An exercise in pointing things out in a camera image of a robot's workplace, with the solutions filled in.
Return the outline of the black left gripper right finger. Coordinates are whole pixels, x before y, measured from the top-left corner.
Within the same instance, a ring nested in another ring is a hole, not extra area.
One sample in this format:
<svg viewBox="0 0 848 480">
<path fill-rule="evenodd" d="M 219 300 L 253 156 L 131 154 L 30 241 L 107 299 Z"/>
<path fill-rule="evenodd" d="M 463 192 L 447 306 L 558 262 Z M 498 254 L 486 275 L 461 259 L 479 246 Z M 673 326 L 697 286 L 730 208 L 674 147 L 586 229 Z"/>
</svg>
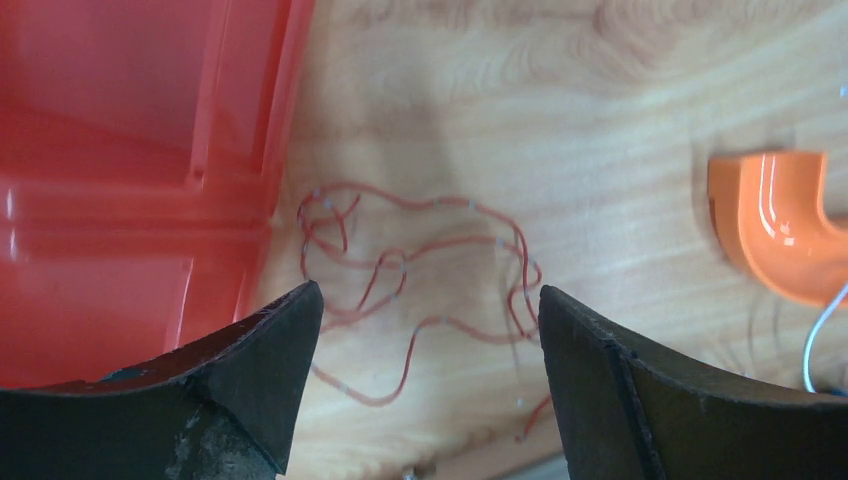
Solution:
<svg viewBox="0 0 848 480">
<path fill-rule="evenodd" d="M 847 401 L 695 360 L 553 286 L 540 340 L 573 479 L 843 479 Z"/>
</svg>

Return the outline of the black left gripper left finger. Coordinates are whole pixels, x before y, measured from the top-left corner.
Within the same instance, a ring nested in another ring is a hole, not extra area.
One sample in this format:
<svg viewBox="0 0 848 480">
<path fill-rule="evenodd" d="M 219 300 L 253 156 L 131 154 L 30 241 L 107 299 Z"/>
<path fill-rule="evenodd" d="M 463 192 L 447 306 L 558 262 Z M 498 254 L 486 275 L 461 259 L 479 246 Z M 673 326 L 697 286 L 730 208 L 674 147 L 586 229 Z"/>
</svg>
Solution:
<svg viewBox="0 0 848 480">
<path fill-rule="evenodd" d="M 1 392 L 5 479 L 286 473 L 324 311 L 307 281 L 250 316 L 98 381 Z"/>
</svg>

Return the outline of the orange pipe elbow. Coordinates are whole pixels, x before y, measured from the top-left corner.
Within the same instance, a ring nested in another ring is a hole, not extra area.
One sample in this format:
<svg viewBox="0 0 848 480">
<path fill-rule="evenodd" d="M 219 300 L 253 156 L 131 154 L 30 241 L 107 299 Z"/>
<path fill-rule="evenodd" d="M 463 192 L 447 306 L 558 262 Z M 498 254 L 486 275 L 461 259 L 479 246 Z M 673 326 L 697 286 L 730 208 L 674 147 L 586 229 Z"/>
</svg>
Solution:
<svg viewBox="0 0 848 480">
<path fill-rule="evenodd" d="M 823 205 L 828 156 L 773 150 L 713 157 L 707 199 L 730 263 L 773 292 L 825 306 L 847 282 L 847 219 Z"/>
</svg>

